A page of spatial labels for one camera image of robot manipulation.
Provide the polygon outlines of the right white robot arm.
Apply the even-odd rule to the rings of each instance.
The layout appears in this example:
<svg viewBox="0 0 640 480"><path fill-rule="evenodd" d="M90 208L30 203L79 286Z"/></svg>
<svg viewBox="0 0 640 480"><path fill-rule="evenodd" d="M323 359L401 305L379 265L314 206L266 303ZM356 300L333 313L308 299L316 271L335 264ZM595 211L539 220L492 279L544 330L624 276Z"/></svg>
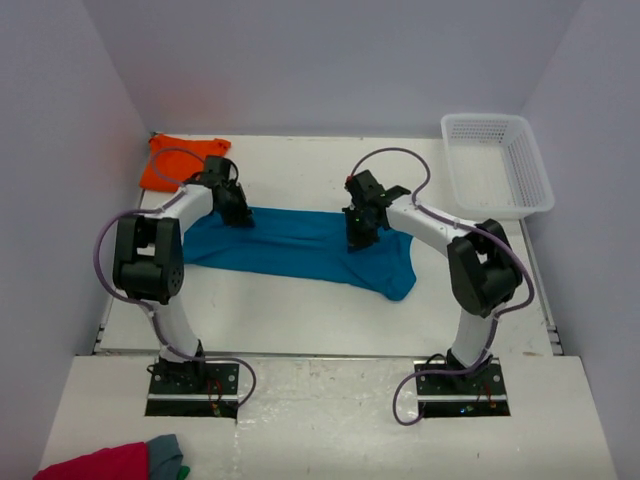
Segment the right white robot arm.
<svg viewBox="0 0 640 480"><path fill-rule="evenodd" d="M481 382L480 366L489 359L500 308L513 298L524 279L524 267L514 256L502 226L494 220L475 224L429 209L404 187L384 188L368 170L348 176L345 189L351 196L351 204L343 209L351 252L377 243L381 229L394 229L447 259L461 315L446 366L429 373L446 376L456 392L471 391Z"/></svg>

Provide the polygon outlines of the blue t shirt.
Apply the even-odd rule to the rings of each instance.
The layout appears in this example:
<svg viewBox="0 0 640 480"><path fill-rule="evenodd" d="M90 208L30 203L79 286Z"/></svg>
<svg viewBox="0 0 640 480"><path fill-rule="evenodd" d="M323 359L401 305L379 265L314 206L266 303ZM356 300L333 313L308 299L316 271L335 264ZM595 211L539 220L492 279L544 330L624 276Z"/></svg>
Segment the blue t shirt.
<svg viewBox="0 0 640 480"><path fill-rule="evenodd" d="M384 231L380 241L350 252L337 212L255 207L253 227L226 226L206 216L184 234L187 264L231 271L321 280L402 301L416 284L412 237Z"/></svg>

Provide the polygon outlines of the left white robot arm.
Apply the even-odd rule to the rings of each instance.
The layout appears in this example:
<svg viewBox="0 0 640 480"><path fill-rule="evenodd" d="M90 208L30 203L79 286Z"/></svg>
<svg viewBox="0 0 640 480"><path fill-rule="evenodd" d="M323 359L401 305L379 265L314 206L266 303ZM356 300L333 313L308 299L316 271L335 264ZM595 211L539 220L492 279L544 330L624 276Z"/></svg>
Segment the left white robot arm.
<svg viewBox="0 0 640 480"><path fill-rule="evenodd" d="M206 385L208 369L180 295L184 234L214 214L227 227L255 226L238 175L232 160L208 156L202 170L180 182L169 200L121 213L108 223L116 227L116 238L112 281L104 284L115 288L114 298L143 310L161 345L160 357L176 364L172 380L187 393Z"/></svg>

